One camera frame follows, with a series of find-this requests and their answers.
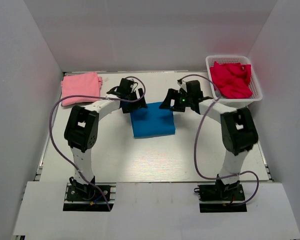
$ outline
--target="white basket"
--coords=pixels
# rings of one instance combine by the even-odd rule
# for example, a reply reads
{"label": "white basket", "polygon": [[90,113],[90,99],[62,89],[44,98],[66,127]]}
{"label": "white basket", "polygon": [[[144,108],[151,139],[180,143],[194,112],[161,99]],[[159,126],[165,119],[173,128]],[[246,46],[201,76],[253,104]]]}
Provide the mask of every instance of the white basket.
{"label": "white basket", "polygon": [[[251,64],[249,59],[245,56],[238,56],[238,55],[207,56],[205,58],[205,63],[206,63],[206,68],[210,80],[212,80],[210,67],[213,67],[215,62],[219,64],[235,64],[235,63]],[[220,96],[220,92],[218,90],[216,91],[214,90],[214,86],[212,85],[212,83],[210,83],[210,86],[211,86],[213,98],[217,99],[217,97]],[[262,99],[261,88],[252,66],[251,66],[251,79],[250,79],[249,89],[252,91],[252,96],[250,98],[229,99],[226,97],[221,97],[218,102],[234,108],[243,108],[245,106],[248,106],[252,102],[260,101]]]}

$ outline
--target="pink cloth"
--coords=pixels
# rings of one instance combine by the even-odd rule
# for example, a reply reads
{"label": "pink cloth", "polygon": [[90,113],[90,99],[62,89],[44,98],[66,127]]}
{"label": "pink cloth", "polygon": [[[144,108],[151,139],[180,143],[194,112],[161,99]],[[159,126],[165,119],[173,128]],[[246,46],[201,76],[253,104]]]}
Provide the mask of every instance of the pink cloth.
{"label": "pink cloth", "polygon": [[[87,95],[100,97],[102,77],[96,72],[88,72],[80,75],[65,76],[61,82],[62,98],[70,95]],[[70,97],[62,101],[62,106],[68,106],[75,103],[95,102],[95,98]]]}

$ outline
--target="towel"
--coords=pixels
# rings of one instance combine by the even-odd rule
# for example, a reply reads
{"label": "towel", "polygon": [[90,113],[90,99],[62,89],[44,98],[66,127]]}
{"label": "towel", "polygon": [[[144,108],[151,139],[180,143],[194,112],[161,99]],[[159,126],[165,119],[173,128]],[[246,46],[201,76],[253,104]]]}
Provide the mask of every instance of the towel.
{"label": "towel", "polygon": [[[88,72],[79,75],[65,76],[61,82],[62,98],[70,95],[87,95],[100,97],[100,88],[102,77],[96,72]],[[68,106],[75,103],[95,102],[95,98],[71,97],[62,101],[62,106]]]}
{"label": "towel", "polygon": [[252,96],[249,89],[251,65],[241,63],[214,63],[210,67],[213,83],[220,93],[229,99],[248,99]]}
{"label": "towel", "polygon": [[147,104],[130,113],[133,135],[135,138],[149,138],[173,135],[176,132],[173,112],[159,109],[161,102]]}

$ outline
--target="gray wall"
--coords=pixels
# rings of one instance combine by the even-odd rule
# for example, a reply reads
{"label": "gray wall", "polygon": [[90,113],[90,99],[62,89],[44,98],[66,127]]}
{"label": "gray wall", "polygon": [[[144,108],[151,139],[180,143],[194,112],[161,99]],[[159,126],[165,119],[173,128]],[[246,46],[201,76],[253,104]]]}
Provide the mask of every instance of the gray wall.
{"label": "gray wall", "polygon": [[34,179],[61,77],[23,0],[0,0],[0,240]]}
{"label": "gray wall", "polygon": [[275,180],[300,230],[300,0],[279,0],[250,54],[263,90],[252,108]]}
{"label": "gray wall", "polygon": [[277,0],[25,0],[64,72],[202,70],[247,55]]}

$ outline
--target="purple cable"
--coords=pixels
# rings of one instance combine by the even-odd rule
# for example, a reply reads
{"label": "purple cable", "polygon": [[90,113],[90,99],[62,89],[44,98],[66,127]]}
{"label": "purple cable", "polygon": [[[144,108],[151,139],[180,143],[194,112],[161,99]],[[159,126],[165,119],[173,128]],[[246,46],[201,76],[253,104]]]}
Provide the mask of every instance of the purple cable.
{"label": "purple cable", "polygon": [[[189,74],[187,76],[184,76],[182,77],[180,80],[183,80],[187,77],[201,77],[205,80],[207,80],[208,82],[210,82],[211,84],[213,84],[213,86],[217,89],[218,87],[208,78],[204,77],[204,76],[201,76],[199,74]],[[249,202],[251,199],[253,199],[255,197],[255,195],[257,194],[257,191],[259,189],[259,177],[258,175],[253,172],[253,171],[243,171],[243,172],[240,172],[238,174],[230,174],[230,175],[227,175],[227,176],[222,176],[222,177],[207,177],[207,176],[203,176],[200,171],[199,171],[199,168],[198,168],[198,164],[197,164],[197,145],[198,145],[198,138],[199,138],[199,134],[200,134],[200,130],[201,130],[201,127],[202,127],[202,124],[204,123],[204,120],[206,118],[206,116],[208,115],[209,111],[214,107],[214,105],[219,101],[219,99],[221,98],[221,95],[213,102],[210,104],[210,106],[207,108],[207,110],[205,111],[205,113],[203,114],[203,117],[199,123],[199,127],[198,127],[198,130],[196,132],[196,135],[195,135],[195,140],[194,140],[194,151],[193,151],[193,159],[194,159],[194,167],[195,167],[195,170],[196,172],[198,173],[198,175],[203,178],[203,179],[206,179],[206,180],[219,180],[219,179],[227,179],[227,178],[231,178],[231,177],[235,177],[235,176],[241,176],[243,174],[253,174],[256,178],[256,187],[255,187],[255,191],[254,193],[252,194],[252,196],[248,199],[248,200],[245,200],[241,203],[235,203],[235,204],[231,204],[231,206],[240,206],[240,205],[243,205],[243,204],[246,204],[247,202]]]}
{"label": "purple cable", "polygon": [[59,105],[59,103],[61,103],[61,102],[62,102],[63,100],[65,100],[65,99],[70,99],[70,98],[90,98],[90,99],[116,100],[116,101],[122,101],[122,102],[126,102],[126,103],[135,103],[135,102],[141,100],[141,99],[145,96],[145,94],[146,94],[146,86],[145,86],[145,84],[144,84],[139,78],[137,78],[137,77],[135,77],[135,76],[127,76],[127,77],[126,77],[126,79],[131,79],[131,78],[132,78],[132,79],[138,80],[138,81],[142,84],[143,90],[144,90],[143,95],[140,96],[140,97],[139,97],[138,99],[136,99],[136,100],[125,100],[125,99],[120,99],[120,98],[103,97],[103,96],[70,95],[70,96],[66,96],[66,97],[63,97],[63,98],[61,98],[60,100],[58,100],[58,101],[53,105],[52,110],[51,110],[51,112],[50,112],[50,116],[49,116],[49,135],[50,135],[51,143],[52,143],[54,149],[55,149],[55,150],[56,150],[56,151],[57,151],[57,152],[58,152],[58,153],[59,153],[59,154],[67,161],[67,162],[69,162],[69,163],[77,170],[77,172],[79,173],[80,177],[81,177],[87,184],[89,184],[89,185],[91,185],[92,187],[96,188],[96,189],[101,193],[101,195],[102,195],[102,197],[104,198],[104,201],[105,201],[105,203],[106,203],[106,205],[107,205],[107,207],[108,207],[108,209],[109,209],[109,212],[111,211],[111,208],[110,208],[110,205],[109,205],[109,203],[108,203],[108,200],[107,200],[107,198],[106,198],[104,192],[100,189],[100,187],[98,187],[97,185],[95,185],[95,184],[91,183],[90,181],[88,181],[88,180],[86,179],[86,177],[80,172],[78,166],[77,166],[74,162],[72,162],[69,158],[67,158],[67,157],[60,151],[60,149],[57,147],[56,142],[55,142],[55,139],[54,139],[54,136],[53,136],[53,133],[52,133],[53,115],[54,115],[55,109],[56,109],[56,107]]}

